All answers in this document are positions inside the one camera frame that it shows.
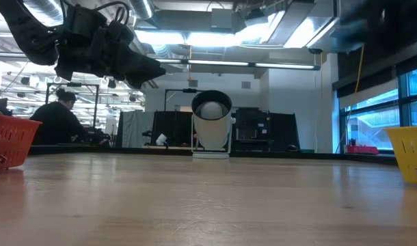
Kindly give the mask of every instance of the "red object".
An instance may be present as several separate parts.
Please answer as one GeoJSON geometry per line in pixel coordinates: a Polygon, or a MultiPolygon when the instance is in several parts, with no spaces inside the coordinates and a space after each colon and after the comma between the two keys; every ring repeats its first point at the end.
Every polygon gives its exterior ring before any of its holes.
{"type": "Polygon", "coordinates": [[[25,162],[41,122],[0,115],[0,169],[25,162]]]}
{"type": "Polygon", "coordinates": [[[379,154],[377,147],[370,146],[345,146],[346,152],[350,154],[379,154]]]}

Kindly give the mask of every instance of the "red basket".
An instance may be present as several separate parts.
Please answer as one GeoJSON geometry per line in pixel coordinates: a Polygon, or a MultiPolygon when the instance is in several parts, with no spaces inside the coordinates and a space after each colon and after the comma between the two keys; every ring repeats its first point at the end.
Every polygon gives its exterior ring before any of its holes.
{"type": "Polygon", "coordinates": [[[0,169],[25,162],[41,122],[0,115],[0,169]]]}

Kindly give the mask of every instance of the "yellow basket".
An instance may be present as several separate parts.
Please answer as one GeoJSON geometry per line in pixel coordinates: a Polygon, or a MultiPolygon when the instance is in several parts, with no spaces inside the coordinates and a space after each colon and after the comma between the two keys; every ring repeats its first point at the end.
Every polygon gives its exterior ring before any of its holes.
{"type": "Polygon", "coordinates": [[[406,182],[417,184],[417,126],[385,128],[406,182]]]}

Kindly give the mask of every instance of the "dark hair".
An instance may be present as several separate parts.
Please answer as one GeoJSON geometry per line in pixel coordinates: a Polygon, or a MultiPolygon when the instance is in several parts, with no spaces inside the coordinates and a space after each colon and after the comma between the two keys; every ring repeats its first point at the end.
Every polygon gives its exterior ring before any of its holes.
{"type": "Polygon", "coordinates": [[[75,93],[73,92],[66,92],[64,89],[59,88],[56,92],[58,96],[58,100],[62,100],[64,102],[68,101],[76,101],[77,97],[75,96],[75,93]]]}

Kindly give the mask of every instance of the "white ball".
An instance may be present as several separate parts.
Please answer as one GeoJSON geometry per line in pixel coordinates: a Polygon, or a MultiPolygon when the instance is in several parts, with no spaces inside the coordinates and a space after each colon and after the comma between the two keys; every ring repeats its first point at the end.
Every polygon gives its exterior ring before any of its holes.
{"type": "Polygon", "coordinates": [[[222,106],[218,102],[206,102],[201,107],[201,117],[204,119],[214,120],[222,116],[222,106]]]}

